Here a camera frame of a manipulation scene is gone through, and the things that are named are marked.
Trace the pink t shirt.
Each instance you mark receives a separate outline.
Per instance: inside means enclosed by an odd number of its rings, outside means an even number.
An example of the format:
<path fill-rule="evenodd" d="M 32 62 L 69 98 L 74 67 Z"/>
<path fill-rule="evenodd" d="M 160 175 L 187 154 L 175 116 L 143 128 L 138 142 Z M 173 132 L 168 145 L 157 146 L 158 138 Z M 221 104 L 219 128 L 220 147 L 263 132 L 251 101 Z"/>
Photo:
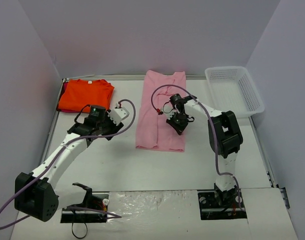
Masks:
<path fill-rule="evenodd" d="M 178 135 L 166 123 L 165 115 L 159 115 L 156 111 L 161 109 L 172 95 L 185 95 L 184 91 L 173 86 L 156 90 L 159 86 L 168 84 L 186 88 L 186 73 L 183 71 L 164 75 L 152 70 L 146 72 L 135 135 L 137 149 L 178 153 L 185 151 L 185 136 Z"/>

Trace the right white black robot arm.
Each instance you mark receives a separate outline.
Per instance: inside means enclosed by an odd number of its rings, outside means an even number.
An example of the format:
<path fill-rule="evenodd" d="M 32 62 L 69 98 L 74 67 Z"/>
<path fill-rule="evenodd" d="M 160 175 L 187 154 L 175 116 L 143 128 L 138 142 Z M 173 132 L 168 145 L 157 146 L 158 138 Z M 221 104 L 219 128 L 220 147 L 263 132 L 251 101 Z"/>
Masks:
<path fill-rule="evenodd" d="M 169 124 L 178 135 L 182 135 L 189 123 L 195 119 L 208 126 L 209 144 L 215 153 L 216 179 L 214 200 L 221 207 L 227 206 L 238 192 L 234 179 L 237 153 L 243 143 L 243 136 L 235 114 L 220 111 L 191 96 L 174 94 L 162 109 Z"/>

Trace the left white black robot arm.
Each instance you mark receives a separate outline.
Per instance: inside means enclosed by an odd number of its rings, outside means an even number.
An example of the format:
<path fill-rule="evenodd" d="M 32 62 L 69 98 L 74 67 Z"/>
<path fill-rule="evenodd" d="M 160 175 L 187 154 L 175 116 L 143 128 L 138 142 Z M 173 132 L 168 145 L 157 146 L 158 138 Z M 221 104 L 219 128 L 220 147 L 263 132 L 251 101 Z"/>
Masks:
<path fill-rule="evenodd" d="M 59 209 L 90 208 L 93 203 L 90 187 L 73 183 L 71 190 L 60 191 L 56 189 L 57 183 L 97 136 L 111 140 L 123 128 L 122 121 L 128 116 L 124 107 L 105 110 L 102 106 L 91 106 L 83 122 L 74 122 L 59 147 L 40 166 L 31 173 L 22 172 L 17 176 L 15 209 L 47 222 Z"/>

